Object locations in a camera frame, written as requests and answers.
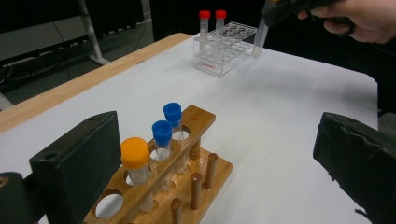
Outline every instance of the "hand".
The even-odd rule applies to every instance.
[[[360,42],[385,44],[396,36],[396,0],[339,0],[311,13],[327,18],[324,27],[333,34],[345,33],[349,26],[332,18],[349,17],[355,23],[350,36]],[[297,17],[304,20],[308,14],[300,11]]]

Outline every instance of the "test tube rack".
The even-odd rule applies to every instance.
[[[257,28],[230,22],[224,25],[224,32],[216,36],[216,31],[206,37],[194,38],[193,67],[214,77],[223,77],[246,58],[253,49]]]
[[[182,202],[181,216],[182,223],[199,223],[205,212],[212,204],[226,179],[230,175],[233,165],[228,161],[218,157],[216,169],[214,170],[213,188],[205,187],[206,166],[200,166],[200,159],[207,159],[209,151],[201,148],[201,137],[210,125],[215,121],[216,116],[197,106],[190,105],[182,113],[183,130],[189,136],[183,141],[171,140],[172,154],[164,161],[150,162],[150,179],[142,185],[130,186],[126,182],[127,171],[121,168],[112,176],[105,190],[84,219],[84,224],[91,223],[176,223],[172,215],[171,203],[175,198]],[[154,140],[148,142],[149,148],[154,149]],[[188,169],[184,174],[174,172],[176,165],[189,153]],[[171,172],[172,188],[168,192],[160,191],[159,186],[162,180]],[[198,209],[191,209],[191,176],[199,173],[202,176],[202,189]],[[140,204],[153,193],[154,207],[148,213],[139,210]],[[106,196],[119,194],[123,198],[120,210],[111,217],[100,218],[95,214],[96,206]]]

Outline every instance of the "black tool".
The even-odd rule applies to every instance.
[[[266,0],[262,10],[262,17],[265,24],[269,27],[276,25],[285,19],[295,16],[299,11],[311,9],[319,6],[326,6],[334,0]],[[334,18],[335,21],[349,25],[349,31],[340,34],[340,36],[350,35],[353,33],[355,24],[349,18]]]
[[[323,113],[314,159],[373,224],[396,223],[396,141],[342,115]]]
[[[83,120],[30,159],[33,172],[0,174],[0,223],[82,223],[120,167],[117,112]]]

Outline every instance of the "blue-capped tube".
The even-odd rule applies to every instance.
[[[172,124],[172,138],[181,141],[181,146],[183,147],[183,141],[187,137],[187,133],[183,132],[183,125],[181,123],[181,105],[178,103],[169,103],[163,107],[163,113],[166,120]],[[188,153],[185,153],[184,157],[177,163],[175,170],[178,173],[186,173],[188,156]]]
[[[171,139],[172,139],[172,124],[166,120],[158,120],[152,125],[152,133],[155,142],[155,158],[156,161],[163,161],[170,157],[172,153]],[[170,172],[161,182],[160,189],[163,191],[169,191],[171,189],[171,177]]]

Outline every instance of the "wooden test tube rack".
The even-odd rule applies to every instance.
[[[212,189],[205,187],[206,165],[200,166],[200,158],[205,158],[206,164],[209,151],[201,148],[201,137],[210,125],[215,121],[216,116],[197,106],[190,105],[182,114],[183,130],[189,136],[183,141],[171,141],[172,154],[164,161],[150,163],[150,179],[142,185],[130,186],[126,183],[128,176],[126,170],[121,168],[113,175],[102,195],[99,197],[93,208],[85,217],[84,223],[173,223],[171,203],[175,198],[182,202],[182,223],[199,223],[205,212],[212,204],[219,193],[225,180],[230,175],[233,165],[218,157],[214,177],[212,179]],[[154,149],[154,140],[148,142],[150,150]],[[184,174],[174,172],[176,165],[189,153],[188,169]],[[172,188],[168,192],[159,190],[162,180],[170,173],[172,175]],[[200,195],[200,205],[196,210],[191,209],[191,175],[200,173],[202,176],[202,189]],[[140,211],[140,204],[153,193],[154,207],[148,213]],[[120,210],[111,217],[100,218],[95,214],[96,206],[110,194],[119,194],[123,198]]]

